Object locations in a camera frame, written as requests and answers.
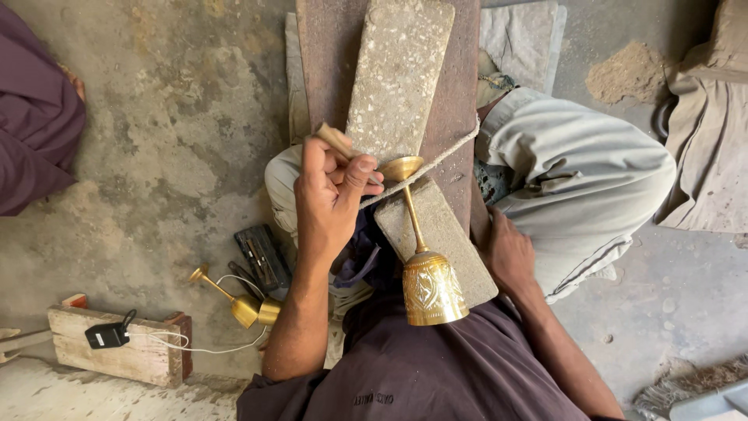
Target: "hand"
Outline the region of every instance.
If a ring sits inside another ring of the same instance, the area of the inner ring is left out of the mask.
[[[512,221],[495,206],[488,206],[494,217],[488,252],[483,263],[500,289],[512,299],[539,289],[535,281],[535,250],[530,236],[522,235]]]
[[[341,134],[350,147],[352,142]],[[317,137],[304,142],[301,174],[294,183],[298,216],[298,256],[315,261],[329,270],[340,250],[348,243],[356,226],[362,195],[377,195],[382,187],[370,183],[369,174],[377,162],[360,155],[349,163],[340,153]]]

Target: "broom bristles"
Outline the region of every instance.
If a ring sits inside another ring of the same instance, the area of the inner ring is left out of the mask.
[[[678,402],[695,398],[712,390],[748,378],[748,354],[681,378],[663,378],[646,387],[634,399],[637,411],[650,420],[667,419],[670,408]]]

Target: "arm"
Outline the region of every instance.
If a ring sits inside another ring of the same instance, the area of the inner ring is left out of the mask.
[[[497,208],[489,211],[494,223],[484,261],[499,288],[517,307],[536,358],[588,417],[623,420],[616,397],[546,304],[533,274],[535,252],[530,238],[520,234]]]
[[[350,139],[341,134],[350,146]],[[325,363],[328,340],[328,271],[353,235],[363,194],[376,160],[360,155],[348,163],[321,139],[305,141],[301,174],[294,183],[298,258],[283,310],[263,358],[263,376],[274,381],[309,375]],[[382,181],[380,173],[375,173]]]

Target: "grey trousers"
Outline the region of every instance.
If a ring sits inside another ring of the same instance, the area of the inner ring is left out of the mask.
[[[549,303],[623,255],[675,180],[670,153],[634,125],[529,88],[491,110],[476,155],[525,177],[497,206],[532,239]]]

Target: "purple clothing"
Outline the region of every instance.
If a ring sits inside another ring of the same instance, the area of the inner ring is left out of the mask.
[[[346,314],[343,329],[344,355],[332,370],[281,382],[255,375],[237,420],[589,420],[500,298],[461,320],[415,327],[402,292],[377,291]]]
[[[0,216],[76,182],[83,101],[31,29],[0,3]]]

